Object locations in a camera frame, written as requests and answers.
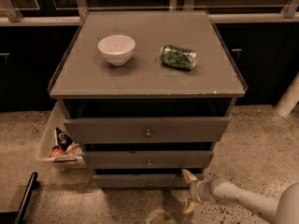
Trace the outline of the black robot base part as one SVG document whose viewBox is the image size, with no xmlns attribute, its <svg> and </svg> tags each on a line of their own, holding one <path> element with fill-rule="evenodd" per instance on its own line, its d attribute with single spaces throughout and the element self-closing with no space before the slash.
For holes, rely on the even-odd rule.
<svg viewBox="0 0 299 224">
<path fill-rule="evenodd" d="M 36 189 L 39 188 L 38 172 L 32 172 L 27 184 L 17 192 L 17 202 L 13 209 L 0 211 L 0 224 L 22 224 L 31 197 Z"/>
</svg>

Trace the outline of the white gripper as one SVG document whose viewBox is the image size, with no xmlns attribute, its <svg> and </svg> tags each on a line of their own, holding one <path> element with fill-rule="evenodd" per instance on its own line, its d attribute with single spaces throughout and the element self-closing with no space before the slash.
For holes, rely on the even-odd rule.
<svg viewBox="0 0 299 224">
<path fill-rule="evenodd" d="M 186 183 L 189 186 L 190 202 L 185 203 L 184 214 L 191 213 L 201 202 L 207 202 L 209 198 L 209 187 L 206 181 L 199 181 L 197 177 L 187 169 L 181 170 Z"/>
</svg>

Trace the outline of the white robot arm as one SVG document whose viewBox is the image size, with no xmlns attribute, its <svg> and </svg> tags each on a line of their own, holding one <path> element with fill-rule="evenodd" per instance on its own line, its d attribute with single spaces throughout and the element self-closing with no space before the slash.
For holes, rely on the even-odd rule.
<svg viewBox="0 0 299 224">
<path fill-rule="evenodd" d="M 208 202 L 229 207 L 240 205 L 269 224 L 299 224 L 299 183 L 287 187 L 277 200 L 239 188 L 221 177 L 207 182 L 187 169 L 181 172 L 189 187 L 184 214 L 192 212 L 197 204 Z"/>
</svg>

